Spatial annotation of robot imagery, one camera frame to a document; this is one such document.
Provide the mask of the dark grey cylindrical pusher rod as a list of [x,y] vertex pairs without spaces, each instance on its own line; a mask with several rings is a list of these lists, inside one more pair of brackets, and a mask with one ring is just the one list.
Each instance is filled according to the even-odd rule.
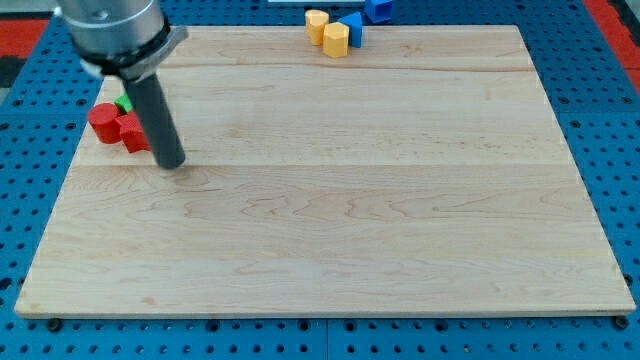
[[180,167],[186,156],[157,75],[123,85],[156,164],[163,169]]

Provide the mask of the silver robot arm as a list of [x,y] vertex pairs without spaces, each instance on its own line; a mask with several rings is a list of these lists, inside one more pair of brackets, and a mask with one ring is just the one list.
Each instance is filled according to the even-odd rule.
[[159,65],[188,38],[173,27],[157,0],[57,0],[85,70],[120,79],[156,164],[180,167],[186,158],[157,76]]

